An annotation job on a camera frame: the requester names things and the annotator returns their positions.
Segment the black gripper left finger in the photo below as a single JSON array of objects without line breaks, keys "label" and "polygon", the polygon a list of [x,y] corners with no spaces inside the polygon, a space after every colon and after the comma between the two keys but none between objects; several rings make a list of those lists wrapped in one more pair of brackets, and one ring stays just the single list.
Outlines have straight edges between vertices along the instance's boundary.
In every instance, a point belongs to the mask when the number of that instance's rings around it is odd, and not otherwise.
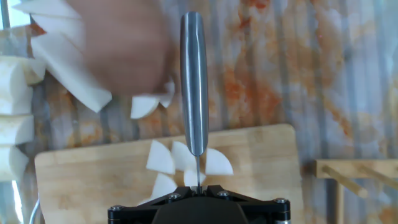
[{"label": "black gripper left finger", "polygon": [[150,199],[135,207],[113,205],[108,208],[108,224],[152,223],[164,205],[198,196],[198,187],[177,187],[172,193]]}]

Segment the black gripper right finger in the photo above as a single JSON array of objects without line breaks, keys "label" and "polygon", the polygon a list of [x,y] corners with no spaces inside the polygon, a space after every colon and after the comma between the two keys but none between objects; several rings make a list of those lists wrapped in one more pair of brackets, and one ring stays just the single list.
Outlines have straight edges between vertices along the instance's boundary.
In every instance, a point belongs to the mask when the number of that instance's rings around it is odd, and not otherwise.
[{"label": "black gripper right finger", "polygon": [[200,188],[205,197],[205,211],[215,223],[290,223],[291,206],[286,198],[259,200],[222,188],[209,185]]}]

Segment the bare person hand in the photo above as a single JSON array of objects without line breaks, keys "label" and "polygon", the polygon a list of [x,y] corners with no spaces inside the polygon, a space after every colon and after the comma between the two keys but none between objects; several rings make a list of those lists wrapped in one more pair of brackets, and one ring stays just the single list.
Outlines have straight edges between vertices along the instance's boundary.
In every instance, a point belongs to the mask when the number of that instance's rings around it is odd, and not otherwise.
[{"label": "bare person hand", "polygon": [[171,41],[157,1],[68,0],[85,25],[85,63],[114,94],[166,93]]}]

